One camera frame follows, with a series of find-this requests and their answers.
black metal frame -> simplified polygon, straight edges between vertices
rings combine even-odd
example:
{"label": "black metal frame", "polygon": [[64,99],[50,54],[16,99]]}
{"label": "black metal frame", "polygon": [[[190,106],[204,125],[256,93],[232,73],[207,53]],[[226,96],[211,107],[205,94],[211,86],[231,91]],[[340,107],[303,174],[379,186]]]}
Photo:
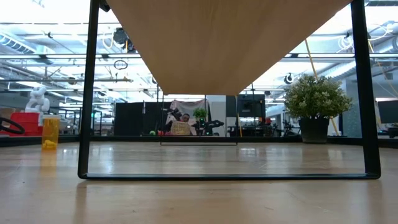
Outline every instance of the black metal frame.
{"label": "black metal frame", "polygon": [[361,113],[362,141],[365,172],[362,174],[228,174],[228,175],[173,175],[173,174],[91,174],[88,172],[90,150],[90,120],[93,102],[93,84],[95,74],[95,54],[98,33],[98,14],[100,0],[91,0],[90,20],[88,23],[87,58],[83,93],[83,112],[81,118],[80,150],[78,176],[82,179],[98,180],[318,180],[318,179],[378,179],[381,176],[380,155],[377,143],[376,115],[372,75],[370,67],[368,36],[364,0],[351,3],[355,61],[358,79],[359,110]]}

yellow container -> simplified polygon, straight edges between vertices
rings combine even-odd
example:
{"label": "yellow container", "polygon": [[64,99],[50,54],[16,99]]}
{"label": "yellow container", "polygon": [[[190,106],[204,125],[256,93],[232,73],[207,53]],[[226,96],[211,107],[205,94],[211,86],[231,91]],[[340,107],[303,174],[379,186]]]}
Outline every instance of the yellow container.
{"label": "yellow container", "polygon": [[42,150],[57,150],[60,119],[59,115],[43,115]]}

yellow object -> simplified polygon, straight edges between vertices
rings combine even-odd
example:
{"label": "yellow object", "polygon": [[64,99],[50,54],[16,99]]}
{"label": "yellow object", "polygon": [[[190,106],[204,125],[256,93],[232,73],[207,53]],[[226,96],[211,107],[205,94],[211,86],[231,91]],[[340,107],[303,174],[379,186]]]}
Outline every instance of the yellow object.
{"label": "yellow object", "polygon": [[[313,60],[312,60],[312,56],[311,56],[311,52],[310,52],[310,47],[308,46],[308,41],[306,39],[305,39],[305,46],[307,47],[308,56],[310,57],[310,62],[311,62],[312,70],[313,70],[313,75],[315,76],[315,79],[318,80],[317,70],[315,69],[315,66],[313,65]],[[332,116],[330,117],[330,121],[333,124],[333,127],[335,129],[336,135],[339,136],[339,131],[337,130],[337,126],[336,126],[335,120],[333,119]]]}
{"label": "yellow object", "polygon": [[171,133],[173,135],[190,135],[191,127],[188,123],[182,121],[174,121],[171,127]]}
{"label": "yellow object", "polygon": [[43,115],[42,150],[57,150],[59,129],[59,115]]}
{"label": "yellow object", "polygon": [[242,137],[242,126],[241,126],[241,122],[239,120],[239,112],[237,112],[237,118],[236,119],[238,119],[238,126],[239,126],[239,130],[240,130],[241,137]]}

white robot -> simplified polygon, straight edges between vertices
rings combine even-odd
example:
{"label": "white robot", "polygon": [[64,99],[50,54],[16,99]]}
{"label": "white robot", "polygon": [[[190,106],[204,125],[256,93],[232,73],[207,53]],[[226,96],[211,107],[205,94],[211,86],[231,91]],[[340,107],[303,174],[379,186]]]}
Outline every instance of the white robot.
{"label": "white robot", "polygon": [[26,113],[39,113],[39,126],[43,125],[43,112],[47,112],[50,109],[50,101],[44,97],[46,91],[45,87],[33,88],[30,93],[29,102],[25,107]]}

small potted plant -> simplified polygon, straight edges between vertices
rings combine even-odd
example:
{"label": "small potted plant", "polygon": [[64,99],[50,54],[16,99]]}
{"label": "small potted plant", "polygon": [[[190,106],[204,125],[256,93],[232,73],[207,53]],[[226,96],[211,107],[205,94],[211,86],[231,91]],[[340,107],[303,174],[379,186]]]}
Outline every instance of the small potted plant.
{"label": "small potted plant", "polygon": [[304,143],[326,143],[329,119],[350,109],[351,98],[340,85],[331,78],[304,75],[286,89],[285,107],[300,118]]}
{"label": "small potted plant", "polygon": [[196,108],[193,110],[193,116],[199,121],[201,119],[206,119],[207,111],[203,108]]}

